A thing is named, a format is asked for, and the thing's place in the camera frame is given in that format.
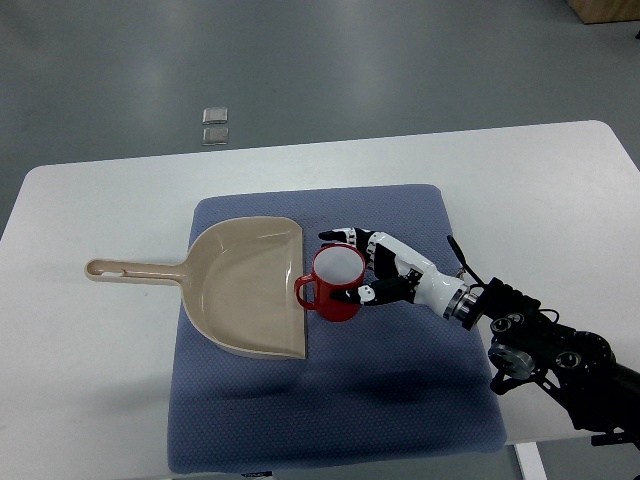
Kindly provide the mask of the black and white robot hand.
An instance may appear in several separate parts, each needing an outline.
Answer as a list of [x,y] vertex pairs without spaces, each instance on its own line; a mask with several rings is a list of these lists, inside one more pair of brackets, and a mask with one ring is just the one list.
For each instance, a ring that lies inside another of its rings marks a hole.
[[360,306],[405,301],[425,305],[448,319],[470,297],[463,280],[441,273],[431,260],[388,233],[348,227],[324,231],[318,237],[326,244],[356,248],[375,277],[369,284],[333,293],[334,300]]

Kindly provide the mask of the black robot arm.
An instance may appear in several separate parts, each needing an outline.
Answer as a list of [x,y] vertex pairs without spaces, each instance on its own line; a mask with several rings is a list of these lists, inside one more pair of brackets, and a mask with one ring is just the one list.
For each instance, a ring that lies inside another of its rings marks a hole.
[[619,364],[607,340],[563,325],[559,314],[497,278],[477,279],[455,296],[446,317],[470,330],[490,320],[488,358],[497,395],[539,386],[594,446],[639,443],[639,374]]

